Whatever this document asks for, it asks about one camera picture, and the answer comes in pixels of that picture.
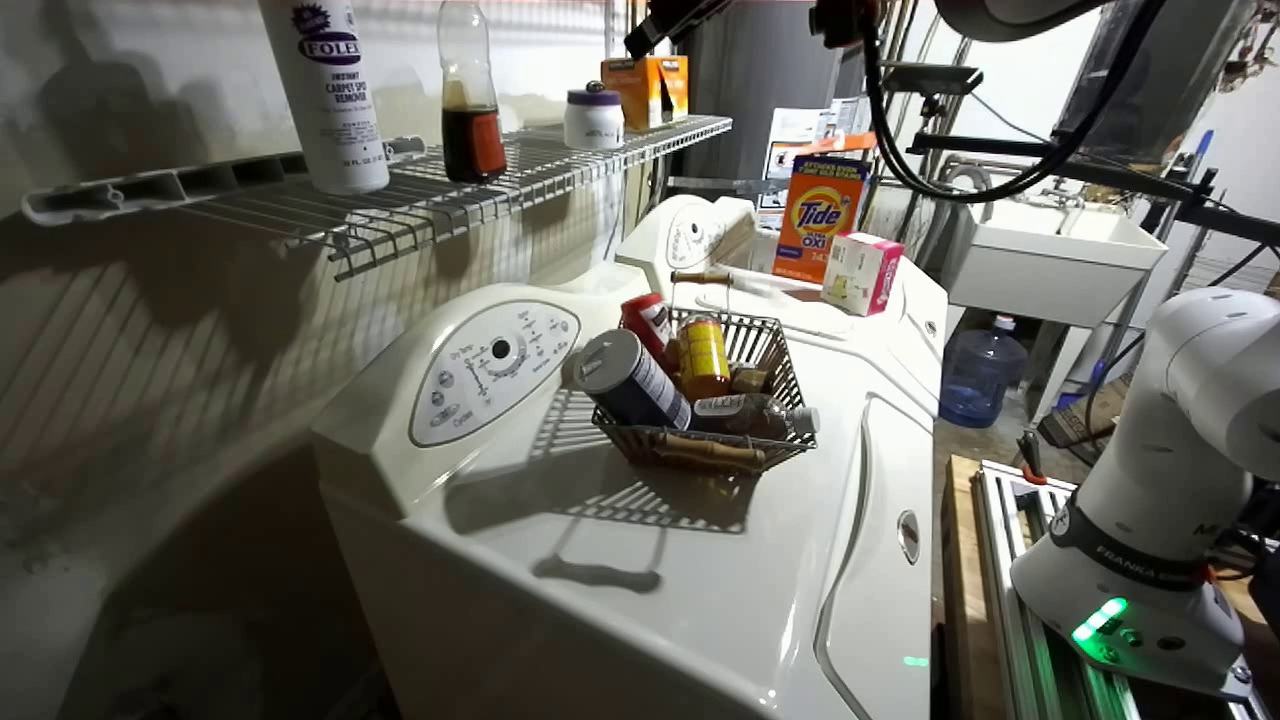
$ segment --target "white bottle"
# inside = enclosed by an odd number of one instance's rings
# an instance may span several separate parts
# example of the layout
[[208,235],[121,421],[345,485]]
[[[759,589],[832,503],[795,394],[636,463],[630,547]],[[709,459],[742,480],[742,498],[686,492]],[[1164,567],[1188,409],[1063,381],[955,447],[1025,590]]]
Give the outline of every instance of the white bottle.
[[388,189],[353,0],[259,0],[259,11],[314,184],[334,196]]

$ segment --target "plastic bottle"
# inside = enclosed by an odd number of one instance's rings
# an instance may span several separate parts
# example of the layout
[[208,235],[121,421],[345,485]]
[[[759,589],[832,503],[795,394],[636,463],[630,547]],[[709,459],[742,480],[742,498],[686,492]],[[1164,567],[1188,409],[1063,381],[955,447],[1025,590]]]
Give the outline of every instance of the plastic bottle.
[[489,18],[482,0],[443,0],[438,15],[443,170],[448,180],[496,180],[509,170],[504,130],[493,93]]
[[291,125],[320,191],[384,189],[388,155],[361,71],[353,0],[259,0]]
[[950,423],[992,428],[1004,390],[1025,374],[1028,352],[1012,339],[1012,316],[996,316],[988,331],[959,331],[946,355]]

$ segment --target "orange box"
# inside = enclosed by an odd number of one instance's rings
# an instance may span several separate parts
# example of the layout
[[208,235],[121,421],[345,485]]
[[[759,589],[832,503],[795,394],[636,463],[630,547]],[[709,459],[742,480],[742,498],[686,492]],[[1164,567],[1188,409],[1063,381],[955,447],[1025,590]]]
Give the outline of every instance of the orange box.
[[600,59],[600,85],[623,100],[630,128],[687,116],[687,56]]
[[795,155],[774,276],[820,284],[838,235],[862,225],[873,166],[845,155]]

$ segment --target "blue bottle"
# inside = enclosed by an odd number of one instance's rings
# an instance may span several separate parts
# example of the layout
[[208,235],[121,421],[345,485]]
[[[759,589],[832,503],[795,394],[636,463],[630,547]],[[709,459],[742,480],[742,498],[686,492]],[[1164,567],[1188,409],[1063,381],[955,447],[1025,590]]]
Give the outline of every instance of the blue bottle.
[[946,355],[946,409],[950,423],[992,428],[1004,390],[1020,383],[1028,352],[1012,336],[1012,316],[996,316],[984,331],[955,331]]

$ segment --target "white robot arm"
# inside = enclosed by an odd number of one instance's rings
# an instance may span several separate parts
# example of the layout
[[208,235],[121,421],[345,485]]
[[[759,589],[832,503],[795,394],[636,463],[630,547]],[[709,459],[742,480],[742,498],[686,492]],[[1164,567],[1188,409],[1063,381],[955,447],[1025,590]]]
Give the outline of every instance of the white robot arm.
[[1239,520],[1248,471],[1280,477],[1280,303],[1188,293],[1160,307],[1107,450],[1012,589],[1097,663],[1233,693],[1239,619],[1206,552]]

